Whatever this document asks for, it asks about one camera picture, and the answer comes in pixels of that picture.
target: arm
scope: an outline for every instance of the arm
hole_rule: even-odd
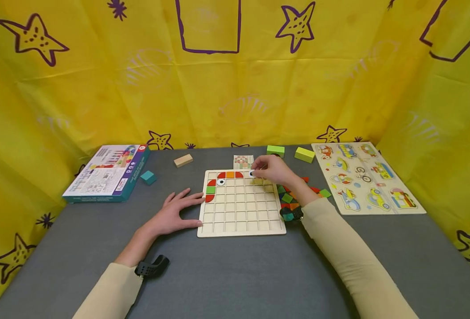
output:
[[[84,299],[73,319],[122,319],[127,316],[141,288],[142,279],[134,273],[160,235],[170,234],[185,228],[201,226],[201,221],[180,218],[180,211],[188,206],[201,204],[203,193],[185,197],[191,189],[177,196],[166,198],[162,209],[132,236],[127,247],[111,263],[97,284]]]
[[[285,185],[295,194],[304,228],[346,285],[361,318],[417,318],[383,265],[326,198],[318,198],[281,158],[261,156],[252,168],[256,177]]]

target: vehicle puzzle board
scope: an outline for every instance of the vehicle puzzle board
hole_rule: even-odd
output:
[[[286,234],[275,184],[249,170],[205,171],[198,237]]]
[[[371,142],[311,146],[340,214],[426,213]]]

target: beige sleeve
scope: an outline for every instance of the beige sleeve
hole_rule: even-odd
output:
[[[111,263],[73,319],[123,319],[136,300],[142,279],[135,267]]]
[[[418,318],[389,273],[326,198],[303,207],[302,224],[329,259],[362,319]]]

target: yellow curtain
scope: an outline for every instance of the yellow curtain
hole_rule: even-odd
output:
[[[470,0],[0,0],[0,295],[102,144],[381,138],[470,259]]]

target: gray table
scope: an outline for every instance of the gray table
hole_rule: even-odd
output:
[[[285,161],[309,184],[328,188],[316,160]],[[176,168],[173,159],[194,162]],[[173,191],[201,191],[204,171],[232,168],[233,155],[265,148],[152,152],[157,175],[138,181],[128,202],[68,205],[0,299],[0,319],[69,319],[124,248]],[[199,207],[184,212],[198,218]],[[470,265],[427,215],[346,216],[422,319],[470,318]],[[302,226],[284,236],[202,238],[196,230],[158,239],[147,261],[164,254],[164,275],[144,283],[127,318],[357,318],[353,302]]]

